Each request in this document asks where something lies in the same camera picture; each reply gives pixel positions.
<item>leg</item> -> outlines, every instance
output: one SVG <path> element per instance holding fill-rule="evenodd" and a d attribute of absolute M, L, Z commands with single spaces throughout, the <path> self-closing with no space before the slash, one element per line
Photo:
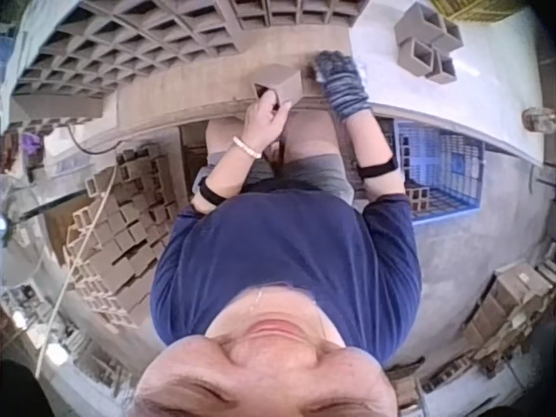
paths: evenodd
<path fill-rule="evenodd" d="M 332 117 L 322 110 L 292 114 L 283 133 L 284 166 L 281 174 L 308 182 L 351 205 L 354 189 L 346 178 Z"/>
<path fill-rule="evenodd" d="M 232 145 L 234 136 L 241 137 L 243 122 L 236 117 L 223 117 L 212 119 L 208 122 L 205 139 L 207 141 L 207 166 L 202 167 L 193 181 L 193 192 L 199 191 L 199 181 L 208 176 L 216 164 L 222 159 L 228 148 Z M 274 173 L 268 163 L 257 159 L 249 172 L 245 183 L 253 184 L 260 180 L 272 178 Z"/>

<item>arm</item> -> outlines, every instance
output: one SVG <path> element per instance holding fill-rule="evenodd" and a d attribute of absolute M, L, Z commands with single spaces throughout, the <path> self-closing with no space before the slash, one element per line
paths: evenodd
<path fill-rule="evenodd" d="M 368 96 L 351 56 L 321 52 L 314 60 L 317 80 L 335 114 L 346 124 L 360 167 L 388 162 L 392 150 L 371 112 Z M 369 201 L 382 195 L 405 194 L 398 169 L 364 181 Z"/>
<path fill-rule="evenodd" d="M 381 127 L 370 110 L 362 110 L 348 117 L 346 127 L 360 167 L 380 165 L 393 156 Z M 400 169 L 375 178 L 366 178 L 364 183 L 370 202 L 382 195 L 406 193 Z"/>
<path fill-rule="evenodd" d="M 291 103 L 285 103 L 278 111 L 274 112 L 273 108 L 276 102 L 276 94 L 274 91 L 268 90 L 260 100 L 251 104 L 247 110 L 245 127 L 240 139 L 256 152 L 262 152 L 276 140 L 284 129 Z M 238 195 L 254 160 L 253 156 L 232 144 L 226 155 L 207 177 L 207 186 L 224 198 Z M 205 215 L 216 209 L 199 193 L 195 194 L 191 204 L 198 212 Z"/>

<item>stack of clay blocks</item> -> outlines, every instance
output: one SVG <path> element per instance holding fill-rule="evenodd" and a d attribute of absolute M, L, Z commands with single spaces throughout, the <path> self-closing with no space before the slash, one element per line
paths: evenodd
<path fill-rule="evenodd" d="M 430 187 L 421 185 L 413 180 L 406 182 L 406 195 L 411 205 L 411 211 L 418 213 L 427 211 L 430 207 Z"/>
<path fill-rule="evenodd" d="M 244 51 L 229 0 L 84 0 L 41 47 L 14 94 L 102 97 L 175 63 Z"/>
<path fill-rule="evenodd" d="M 245 30 L 293 24 L 353 26 L 368 0 L 232 0 Z"/>
<path fill-rule="evenodd" d="M 136 327 L 149 315 L 155 268 L 168 245 L 177 203 L 168 158 L 156 145 L 126 149 L 116 161 L 86 182 L 94 200 L 73 214 L 66 246 L 74 261 L 116 169 L 116 183 L 73 280 L 76 292 L 106 323 Z"/>
<path fill-rule="evenodd" d="M 460 28 L 436 10 L 414 3 L 394 27 L 398 64 L 415 76 L 446 84 L 456 81 L 452 58 L 461 48 Z"/>

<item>concrete floor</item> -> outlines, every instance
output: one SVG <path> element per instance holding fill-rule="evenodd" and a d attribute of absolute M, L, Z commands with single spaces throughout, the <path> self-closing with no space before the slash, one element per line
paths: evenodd
<path fill-rule="evenodd" d="M 480 211 L 415 227 L 423 292 L 414 327 L 392 363 L 427 361 L 423 374 L 462 353 L 461 323 L 493 270 L 542 253 L 553 189 L 529 192 L 531 164 L 486 152 Z"/>

